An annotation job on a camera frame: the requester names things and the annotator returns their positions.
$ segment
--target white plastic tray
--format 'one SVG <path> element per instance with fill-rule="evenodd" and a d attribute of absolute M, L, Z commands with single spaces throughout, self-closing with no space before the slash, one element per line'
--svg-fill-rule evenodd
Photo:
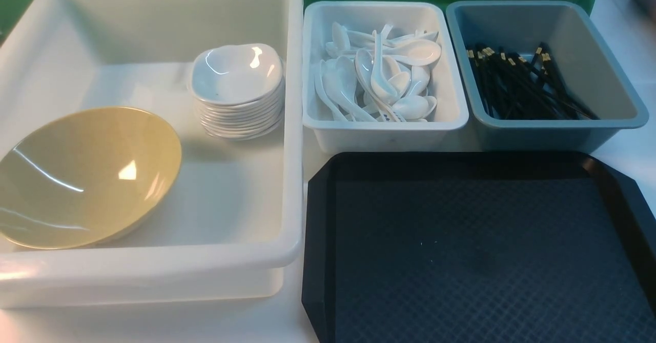
<path fill-rule="evenodd" d="M 302 0 L 35 0 L 0 49 L 0 155 L 63 115 L 128 105 L 173 125 L 183 165 L 152 217 L 112 243 L 28 251 L 0 239 L 0 306 L 276 293 L 301 239 L 301 28 Z M 284 127 L 210 138 L 188 68 L 206 49 L 246 43 L 286 58 Z"/>
<path fill-rule="evenodd" d="M 413 2 L 316 2 L 305 10 L 303 29 L 303 124 L 314 130 L 321 150 L 346 151 L 436 151 L 448 133 L 467 123 L 469 111 L 460 70 L 442 11 L 431 4 Z M 391 37 L 415 30 L 439 32 L 440 61 L 431 64 L 428 91 L 438 99 L 428 123 L 362 123 L 333 121 L 332 114 L 316 95 L 311 72 L 329 56 L 326 42 L 332 40 L 331 25 L 338 22 L 350 30 L 371 33 L 386 24 L 394 26 Z"/>

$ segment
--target chopsticks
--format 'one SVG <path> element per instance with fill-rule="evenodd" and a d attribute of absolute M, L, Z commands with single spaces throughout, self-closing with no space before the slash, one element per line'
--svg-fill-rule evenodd
<path fill-rule="evenodd" d="M 485 112 L 498 119 L 599 119 L 573 96 L 542 42 L 532 60 L 478 43 L 467 47 Z"/>

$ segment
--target spoon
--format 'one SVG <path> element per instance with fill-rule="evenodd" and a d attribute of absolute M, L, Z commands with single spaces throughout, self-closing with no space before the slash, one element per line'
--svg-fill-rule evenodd
<path fill-rule="evenodd" d="M 349 36 L 349 40 L 351 40 L 351 46 L 368 49 L 373 48 L 375 39 L 371 34 L 356 32 L 354 30 L 347 30 L 346 34 Z M 418 35 L 417 32 L 415 32 L 415 34 L 401 35 L 400 37 L 393 39 L 383 39 L 382 46 L 389 48 L 401 47 L 417 39 L 425 39 L 431 42 L 435 42 L 439 34 L 439 32 L 431 32 Z"/>
<path fill-rule="evenodd" d="M 351 49 L 351 41 L 348 39 L 349 34 L 344 26 L 339 23 L 333 23 L 333 44 L 338 51 L 347 51 Z"/>
<path fill-rule="evenodd" d="M 344 114 L 338 109 L 337 106 L 335 106 L 335 103 L 328 98 L 328 95 L 326 94 L 325 89 L 323 88 L 323 80 L 322 80 L 322 75 L 323 75 L 323 67 L 324 67 L 324 60 L 321 60 L 319 65 L 317 65 L 316 72 L 314 72 L 314 89 L 316 89 L 317 94 L 319 95 L 319 99 L 323 102 L 324 105 L 328 106 L 330 111 L 333 113 L 333 119 L 335 121 L 347 121 L 346 117 L 344 117 Z"/>
<path fill-rule="evenodd" d="M 428 117 L 428 115 L 430 115 L 431 112 L 433 112 L 435 107 L 438 105 L 438 99 L 437 98 L 435 98 L 431 95 L 424 96 L 424 98 L 428 102 L 428 110 L 426 110 L 426 113 L 424 114 L 424 116 L 422 116 L 422 118 Z"/>
<path fill-rule="evenodd" d="M 326 53 L 328 53 L 328 56 L 332 58 L 338 58 L 340 56 L 340 51 L 337 49 L 337 46 L 335 46 L 334 42 L 328 42 L 326 43 Z"/>
<path fill-rule="evenodd" d="M 392 104 L 399 98 L 398 91 L 382 73 L 382 38 L 375 30 L 373 36 L 376 43 L 373 54 L 373 69 L 371 70 L 371 89 L 374 92 L 373 95 L 387 104 Z"/>
<path fill-rule="evenodd" d="M 376 121 L 376 119 L 370 114 L 367 114 L 365 110 L 353 102 L 355 96 L 348 95 L 351 90 L 349 89 L 349 86 L 344 84 L 337 69 L 324 70 L 322 79 L 325 81 L 324 87 L 326 94 L 328 94 L 328 97 L 333 102 L 337 103 L 338 106 L 347 110 L 351 115 L 362 121 Z"/>
<path fill-rule="evenodd" d="M 400 63 L 410 66 L 425 66 L 434 63 L 442 55 L 442 47 L 426 39 L 413 39 L 403 46 L 396 48 L 382 48 L 383 55 L 389 55 Z M 352 56 L 354 49 L 338 51 L 339 55 Z"/>
<path fill-rule="evenodd" d="M 405 119 L 424 118 L 428 108 L 428 100 L 420 95 L 409 95 L 403 97 L 392 106 L 392 109 Z"/>
<path fill-rule="evenodd" d="M 365 110 L 365 112 L 367 112 L 367 114 L 372 114 L 373 115 L 376 112 L 380 113 L 380 110 L 378 109 L 378 105 L 376 105 L 376 102 L 371 98 L 370 95 L 368 95 L 368 93 L 365 93 L 363 95 L 363 98 L 366 101 L 365 102 L 366 106 L 362 107 L 362 109 Z M 346 115 L 346 119 L 352 119 L 352 117 L 353 117 L 353 115 L 351 115 L 351 114 Z"/>
<path fill-rule="evenodd" d="M 427 66 L 412 67 L 412 81 L 405 95 L 419 95 L 424 91 L 428 86 L 428 82 L 431 81 L 430 72 Z"/>
<path fill-rule="evenodd" d="M 391 32 L 392 28 L 391 24 L 386 24 L 385 26 L 382 27 L 382 30 L 380 30 L 380 37 L 384 40 L 387 40 L 387 37 L 389 36 L 389 32 Z"/>
<path fill-rule="evenodd" d="M 367 96 L 372 98 L 379 108 L 381 116 L 392 118 L 396 122 L 404 123 L 403 116 L 395 113 L 391 106 L 380 100 L 371 88 L 371 73 L 373 70 L 373 58 L 366 49 L 358 49 L 356 53 L 356 76 L 360 85 L 365 90 L 365 103 L 368 103 Z"/>
<path fill-rule="evenodd" d="M 399 68 L 401 69 L 402 72 L 407 72 L 408 75 L 412 76 L 412 73 L 410 72 L 410 69 L 409 69 L 406 65 L 401 64 L 401 63 L 399 63 L 399 62 L 396 62 L 396 63 L 399 64 Z"/>
<path fill-rule="evenodd" d="M 405 92 L 408 89 L 408 86 L 410 86 L 410 73 L 409 72 L 404 72 L 401 70 L 401 65 L 399 65 L 398 62 L 396 62 L 395 59 L 391 58 L 390 56 L 383 56 L 383 68 L 382 68 L 382 74 L 386 77 L 387 81 L 389 81 L 392 86 L 394 86 L 394 89 L 396 89 L 396 102 L 398 98 L 401 98 L 405 94 Z"/>
<path fill-rule="evenodd" d="M 333 68 L 342 81 L 343 94 L 346 95 L 354 105 L 357 105 L 356 89 L 358 89 L 358 77 L 356 76 L 356 68 L 353 61 L 347 56 L 339 56 L 337 60 L 333 62 Z M 351 114 L 351 118 L 353 121 L 356 121 L 356 117 L 353 114 Z"/>

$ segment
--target tray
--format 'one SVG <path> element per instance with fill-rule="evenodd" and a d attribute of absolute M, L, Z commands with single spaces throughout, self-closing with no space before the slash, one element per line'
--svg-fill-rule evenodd
<path fill-rule="evenodd" d="M 25 252 L 0 239 L 0 306 L 276 293 L 302 236 L 301 27 L 302 0 L 35 0 L 0 49 L 0 156 L 53 119 L 127 105 L 175 128 L 183 163 L 165 202 L 117 241 Z M 286 60 L 285 124 L 246 142 L 210 138 L 189 67 L 247 43 Z"/>
<path fill-rule="evenodd" d="M 309 182 L 319 341 L 654 341 L 656 222 L 582 153 L 345 153 Z"/>

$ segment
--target table surface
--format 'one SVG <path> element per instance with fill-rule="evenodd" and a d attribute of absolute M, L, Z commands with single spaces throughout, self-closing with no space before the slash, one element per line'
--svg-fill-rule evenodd
<path fill-rule="evenodd" d="M 656 25 L 630 0 L 597 0 L 592 20 L 651 112 L 639 130 L 621 131 L 593 154 L 638 182 L 656 209 Z M 304 167 L 311 177 L 328 159 L 305 132 Z M 176 304 L 0 310 L 4 343 L 315 343 L 300 305 L 302 257 L 285 269 L 271 298 Z"/>

